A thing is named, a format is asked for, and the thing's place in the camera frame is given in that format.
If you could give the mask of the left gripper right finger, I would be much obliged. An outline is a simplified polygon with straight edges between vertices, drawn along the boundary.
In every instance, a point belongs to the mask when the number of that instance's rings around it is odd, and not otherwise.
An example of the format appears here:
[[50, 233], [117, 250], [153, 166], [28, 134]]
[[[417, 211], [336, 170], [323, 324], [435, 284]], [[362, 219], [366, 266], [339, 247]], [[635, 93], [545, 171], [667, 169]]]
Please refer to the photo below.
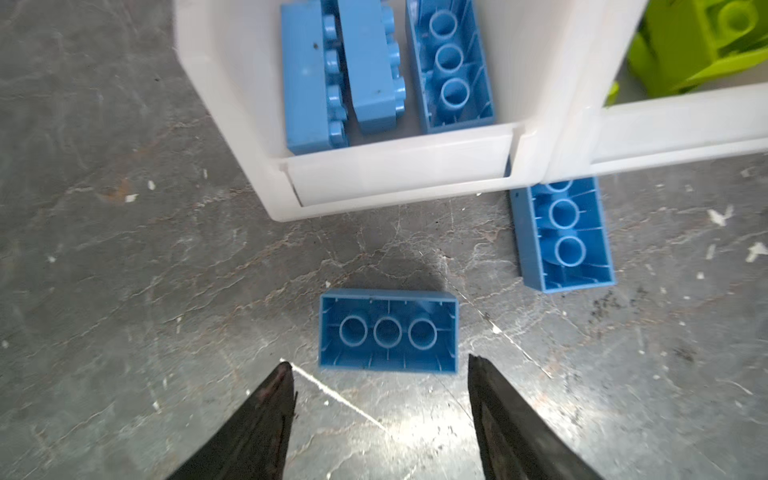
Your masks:
[[468, 391], [487, 479], [598, 479], [495, 365], [468, 356]]

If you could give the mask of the blue lego brick long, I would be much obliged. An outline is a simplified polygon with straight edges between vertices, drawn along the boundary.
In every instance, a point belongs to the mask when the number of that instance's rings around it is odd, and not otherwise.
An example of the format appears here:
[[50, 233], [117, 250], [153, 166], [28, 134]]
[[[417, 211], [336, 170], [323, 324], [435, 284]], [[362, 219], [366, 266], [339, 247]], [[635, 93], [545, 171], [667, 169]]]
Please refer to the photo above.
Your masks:
[[447, 292], [330, 289], [319, 299], [318, 366], [455, 374], [459, 313]]

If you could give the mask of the left white storage bin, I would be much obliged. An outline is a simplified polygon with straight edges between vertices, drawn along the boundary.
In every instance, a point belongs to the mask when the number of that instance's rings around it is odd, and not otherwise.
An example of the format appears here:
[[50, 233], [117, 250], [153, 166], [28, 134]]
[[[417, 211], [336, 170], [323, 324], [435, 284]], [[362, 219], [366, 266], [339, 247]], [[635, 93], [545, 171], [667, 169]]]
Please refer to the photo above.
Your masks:
[[542, 180], [601, 1], [177, 1], [178, 59], [269, 216]]

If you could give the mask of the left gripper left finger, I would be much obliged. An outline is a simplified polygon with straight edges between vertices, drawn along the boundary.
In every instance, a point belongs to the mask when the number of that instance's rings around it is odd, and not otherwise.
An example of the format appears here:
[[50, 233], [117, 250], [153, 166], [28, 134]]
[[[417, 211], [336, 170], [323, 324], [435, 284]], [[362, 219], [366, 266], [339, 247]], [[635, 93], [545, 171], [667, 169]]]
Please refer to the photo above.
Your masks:
[[281, 479], [297, 396], [292, 367], [279, 363], [172, 479]]

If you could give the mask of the middle white storage bin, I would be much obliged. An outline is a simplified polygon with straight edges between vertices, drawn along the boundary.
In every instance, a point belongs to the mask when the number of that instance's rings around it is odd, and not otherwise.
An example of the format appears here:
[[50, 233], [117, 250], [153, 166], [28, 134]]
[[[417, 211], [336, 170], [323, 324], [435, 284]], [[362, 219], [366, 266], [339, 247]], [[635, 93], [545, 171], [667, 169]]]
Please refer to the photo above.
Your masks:
[[767, 66], [680, 96], [607, 107], [642, 1], [574, 1], [562, 44], [574, 73], [543, 178], [559, 181], [767, 149]]

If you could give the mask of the blue lego brick top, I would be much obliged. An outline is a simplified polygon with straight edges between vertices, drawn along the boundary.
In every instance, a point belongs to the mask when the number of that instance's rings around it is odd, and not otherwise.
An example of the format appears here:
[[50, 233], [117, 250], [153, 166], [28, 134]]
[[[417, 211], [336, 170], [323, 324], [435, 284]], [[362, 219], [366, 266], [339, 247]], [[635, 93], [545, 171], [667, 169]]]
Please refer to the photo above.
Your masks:
[[554, 294], [616, 283], [598, 180], [509, 192], [523, 283]]

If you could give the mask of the white storage bin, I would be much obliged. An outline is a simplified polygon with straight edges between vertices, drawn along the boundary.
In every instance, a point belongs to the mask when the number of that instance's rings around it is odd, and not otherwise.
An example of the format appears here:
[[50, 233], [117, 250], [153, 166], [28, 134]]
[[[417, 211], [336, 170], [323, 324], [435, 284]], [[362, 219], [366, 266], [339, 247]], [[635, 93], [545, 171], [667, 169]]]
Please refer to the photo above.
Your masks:
[[562, 44], [574, 73], [543, 178], [559, 181], [767, 149], [767, 66], [680, 96], [607, 107], [642, 1], [574, 1]]
[[542, 180], [601, 1], [177, 1], [178, 59], [269, 216]]

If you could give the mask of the green lego brick long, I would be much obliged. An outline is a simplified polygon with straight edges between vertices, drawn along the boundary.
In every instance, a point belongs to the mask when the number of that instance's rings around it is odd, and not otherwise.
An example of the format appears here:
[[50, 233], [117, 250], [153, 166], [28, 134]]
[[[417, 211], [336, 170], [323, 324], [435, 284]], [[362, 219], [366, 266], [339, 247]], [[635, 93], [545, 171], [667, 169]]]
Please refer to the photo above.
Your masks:
[[614, 81], [611, 85], [608, 96], [605, 100], [605, 103], [604, 103], [605, 107], [610, 107], [616, 103], [618, 99], [619, 91], [620, 91], [620, 84], [618, 81]]

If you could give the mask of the lone blue lego brick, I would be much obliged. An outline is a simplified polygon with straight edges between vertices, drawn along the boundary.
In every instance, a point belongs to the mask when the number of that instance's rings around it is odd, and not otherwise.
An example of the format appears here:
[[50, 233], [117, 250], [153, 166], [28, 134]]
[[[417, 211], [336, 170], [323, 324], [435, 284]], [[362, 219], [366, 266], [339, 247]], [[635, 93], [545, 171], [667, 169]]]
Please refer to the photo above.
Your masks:
[[287, 148], [305, 155], [349, 145], [343, 43], [335, 1], [280, 7]]

